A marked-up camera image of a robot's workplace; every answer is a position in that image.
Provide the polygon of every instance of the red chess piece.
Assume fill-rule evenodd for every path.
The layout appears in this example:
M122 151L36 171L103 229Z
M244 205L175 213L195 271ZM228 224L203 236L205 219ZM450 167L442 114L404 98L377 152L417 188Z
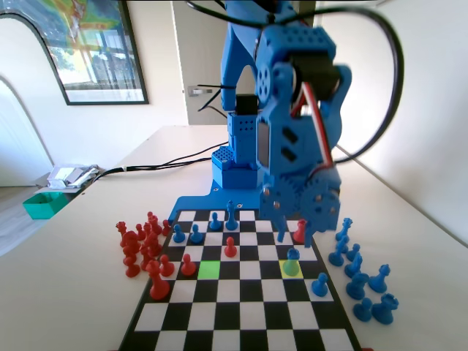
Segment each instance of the red chess piece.
M141 227L141 224L137 224L137 231L138 231L138 241L142 241L146 239L146 234Z
M298 222L298 229L292 235L293 239L300 244L304 244L304 230L306 229L307 221L305 219L300 219Z
M185 276L191 276L197 270L197 266L190 260L190 255L185 254L182 257L184 264L182 265L181 272Z
M234 257L237 254L237 248L234 246L234 239L232 236L226 240L227 246L224 248L224 253L228 257Z
M169 262L169 257L166 254L162 255L160 260L162 265L162 276L170 276L172 273L174 273L174 264L172 262Z
M162 221L162 225L164 225L164 228L162 228L163 236L169 235L169 232L170 232L169 221L167 219L165 219L164 221Z
M148 271L151 280L153 280L153 286L151 287L151 290L149 290L149 295L154 300L165 298L169 293L169 283L167 280L162 280L159 275L159 262L151 261L146 266L146 270Z

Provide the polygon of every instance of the blue chess piece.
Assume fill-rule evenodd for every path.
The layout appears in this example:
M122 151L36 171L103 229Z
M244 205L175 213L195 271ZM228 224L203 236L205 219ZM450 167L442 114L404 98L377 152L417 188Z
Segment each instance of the blue chess piece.
M343 235L348 234L348 230L351 228L352 220L351 218L345 218L343 219L343 228L341 231L337 232L335 235L336 241L340 241L343 238Z
M364 285L369 280L369 276L365 273L356 273L352 276L352 281L346 285L346 292L355 300L360 300L366 293L364 292Z
M210 223L211 230L220 230L222 223L218 220L218 214L216 212L213 212L211 217L213 218L213 221L211 221Z
M185 240L185 233L182 232L181 226L176 224L174 226L175 234L173 236L173 240L175 243L181 243Z
M193 233L190 235L190 241L194 244L199 244L203 240L203 234L198 231L198 224L194 224Z
M379 268L379 274L377 276L371 276L369 279L369 286L376 293L384 293L387 291L387 285L384 282L385 277L390 274L389 265L381 265Z
M354 256L359 252L359 249L361 248L361 245L359 244L354 244L352 245L352 250L349 250L346 253L346 258L350 261L354 260Z
M356 273L360 273L361 272L361 263L362 262L363 262L363 258L361 256L361 254L358 252L355 255L354 260L352 261L352 263L349 263L349 264L345 265L344 272L346 273L346 275L349 276L350 278L352 278L352 276L354 276Z
M234 204L233 204L232 200L229 200L229 202L227 203L227 212L229 214L229 217L227 218L227 222L226 222L226 229L227 230L236 230L237 226L239 225L235 221L234 210L235 210Z
M336 251L328 255L328 261L336 267L341 267L344 263L344 259L341 256L343 246L349 241L348 236L344 236L336 245Z
M398 308L399 302L392 294L384 294L380 300L382 303L375 303L372 306L372 315L382 324L391 324L393 322L392 311Z
M352 308L352 313L363 322L368 322L372 318L372 301L370 298L363 298L361 303L357 303Z
M328 276L326 273L320 273L318 280L312 282L312 292L320 296L321 298L328 293L328 287L326 282L328 281Z

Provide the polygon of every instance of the white wall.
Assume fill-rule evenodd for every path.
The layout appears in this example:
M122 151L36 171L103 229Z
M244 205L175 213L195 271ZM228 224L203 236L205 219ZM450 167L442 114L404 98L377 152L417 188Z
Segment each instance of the white wall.
M468 3L392 0L377 9L404 47L404 92L394 122L360 161L468 242ZM371 137L388 105L390 51L381 31L362 18L323 16L322 25L337 44L336 60L353 73L339 141L353 152Z
M0 75L20 95L55 164L112 167L161 126L187 124L170 2L128 5L150 105L67 106L32 32L0 20Z

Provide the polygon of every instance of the table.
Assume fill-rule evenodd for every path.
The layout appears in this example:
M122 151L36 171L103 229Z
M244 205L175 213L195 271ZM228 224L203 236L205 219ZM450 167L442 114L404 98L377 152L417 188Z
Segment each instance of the table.
M225 126L164 127L121 165L160 164L226 140ZM390 326L358 321L351 311L355 301L345 292L349 279L342 267L328 264L361 345L466 350L467 249L360 165L338 168L339 226L343 217L352 218L350 244L361 245L363 272L375 275L390 264L388 292L400 302ZM148 277L125 276L116 222L134 227L147 211L167 218L179 196L204 195L210 186L210 162L109 175L90 186L0 257L0 350L117 350ZM322 255L333 251L332 233L314 237ZM369 289L366 295L378 301Z

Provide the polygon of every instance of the black square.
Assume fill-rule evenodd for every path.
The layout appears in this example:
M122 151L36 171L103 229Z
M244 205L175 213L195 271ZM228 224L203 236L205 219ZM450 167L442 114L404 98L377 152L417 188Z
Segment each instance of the black square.
M189 327L192 303L169 303L162 331L186 331Z
M241 350L268 350L266 331L241 331Z
M241 261L258 261L258 246L239 246Z
M240 279L241 278L241 264L238 261L229 261L229 262L221 261L219 263L219 278L220 279Z
M315 318L320 329L346 328L348 319L339 303L312 303Z
M265 302L264 305L267 329L293 328L287 302Z
M241 233L255 233L255 221L241 221Z
M283 284L288 301L310 301L307 286L303 279L284 279Z
M234 239L234 245L239 246L241 245L241 234L240 233L222 233L222 244L227 245L226 240L227 238L232 237Z
M219 261L221 259L221 249L220 246L205 246L202 252L202 261Z
M195 273L193 273L191 276L185 276L182 274L182 265L184 265L184 262L181 262L181 265L179 266L178 273L177 273L177 280L197 280L198 268L200 268L200 262L194 262L194 264L195 266L197 266Z
M273 236L273 232L257 233L257 243L258 245L274 245L275 237Z
M212 344L213 331L187 331L184 351L211 350Z
M215 302L218 295L217 280L198 280L193 302Z
M119 351L154 351L158 337L159 331L128 333L127 337L122 341Z
M194 221L196 221L196 222L211 221L210 212L211 211L209 211L209 210L197 210L195 212Z
M278 261L260 261L260 276L262 279L282 279Z
M238 330L241 327L241 305L239 302L218 302L214 315L215 330Z
M293 245L276 245L279 260L287 260L287 250L294 248Z
M320 331L293 331L298 351L325 351Z
M261 280L241 280L241 302L263 301Z
M323 271L318 261L299 261L299 266L304 279L317 279L319 273Z

